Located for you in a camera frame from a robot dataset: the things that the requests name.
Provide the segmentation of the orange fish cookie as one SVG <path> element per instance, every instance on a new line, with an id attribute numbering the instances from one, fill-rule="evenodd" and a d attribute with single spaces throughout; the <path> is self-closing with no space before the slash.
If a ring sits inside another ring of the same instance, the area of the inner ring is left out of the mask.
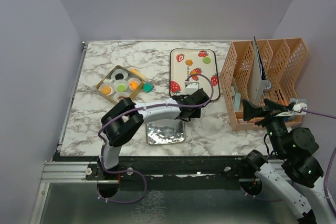
<path id="1" fill-rule="evenodd" d="M 138 83 L 135 82 L 135 81 L 132 81 L 132 82 L 130 83 L 130 87 L 134 90 L 134 89 L 136 89 L 136 88 L 138 87 Z"/>

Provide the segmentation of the orange round cookie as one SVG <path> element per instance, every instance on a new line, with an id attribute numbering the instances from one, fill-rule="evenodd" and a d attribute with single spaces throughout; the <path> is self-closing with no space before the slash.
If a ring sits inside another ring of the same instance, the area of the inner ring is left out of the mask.
<path id="1" fill-rule="evenodd" d="M 101 88 L 101 92 L 106 95 L 109 95 L 112 92 L 112 88 L 110 86 L 103 86 Z"/>

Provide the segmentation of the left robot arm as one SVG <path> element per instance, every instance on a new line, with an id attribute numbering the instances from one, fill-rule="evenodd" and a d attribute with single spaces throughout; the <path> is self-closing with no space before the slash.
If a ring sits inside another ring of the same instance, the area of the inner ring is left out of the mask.
<path id="1" fill-rule="evenodd" d="M 124 98 L 101 118 L 98 136 L 103 140 L 99 156 L 98 173 L 104 179 L 115 175 L 122 145 L 129 142 L 138 129 L 160 120 L 185 120 L 199 118 L 201 108 L 207 106 L 213 94 L 201 88 L 191 95 L 174 95 L 165 101 L 136 104 Z"/>

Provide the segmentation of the black sandwich cookie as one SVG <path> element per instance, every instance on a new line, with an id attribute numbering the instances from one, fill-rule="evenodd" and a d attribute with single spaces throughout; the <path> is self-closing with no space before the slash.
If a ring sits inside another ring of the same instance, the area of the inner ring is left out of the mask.
<path id="1" fill-rule="evenodd" d="M 122 73 L 117 73 L 117 74 L 115 75 L 115 79 L 116 79 L 116 80 L 123 80 L 123 79 L 124 79 L 124 74 L 122 74 Z"/>

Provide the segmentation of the gold cookie tin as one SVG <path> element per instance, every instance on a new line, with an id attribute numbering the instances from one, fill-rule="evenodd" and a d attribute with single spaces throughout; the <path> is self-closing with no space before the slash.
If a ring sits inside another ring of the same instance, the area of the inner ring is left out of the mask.
<path id="1" fill-rule="evenodd" d="M 124 98 L 134 100 L 144 86 L 144 80 L 122 66 L 116 66 L 96 85 L 98 93 L 112 104 Z"/>

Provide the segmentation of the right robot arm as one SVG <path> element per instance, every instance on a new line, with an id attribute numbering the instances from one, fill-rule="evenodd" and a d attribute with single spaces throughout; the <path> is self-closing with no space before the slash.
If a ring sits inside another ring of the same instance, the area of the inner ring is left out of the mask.
<path id="1" fill-rule="evenodd" d="M 243 99 L 243 119 L 261 118 L 255 125 L 267 130 L 274 155 L 283 161 L 282 169 L 291 186 L 272 167 L 268 158 L 257 150 L 242 159 L 241 171 L 246 177 L 256 177 L 283 200 L 299 223 L 335 223 L 335 202 L 328 191 L 329 171 L 324 172 L 313 154 L 319 145 L 310 129 L 298 127 L 288 131 L 285 118 L 304 115 L 308 106 L 300 99 L 282 105 L 264 99 L 264 106 L 257 106 Z"/>

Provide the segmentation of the tin lid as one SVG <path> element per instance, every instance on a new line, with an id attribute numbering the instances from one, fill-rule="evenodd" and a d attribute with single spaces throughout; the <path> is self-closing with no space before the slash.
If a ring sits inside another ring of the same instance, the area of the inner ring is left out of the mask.
<path id="1" fill-rule="evenodd" d="M 159 120 L 147 123 L 146 142 L 149 145 L 169 145 L 183 143 L 186 140 L 182 120 Z"/>

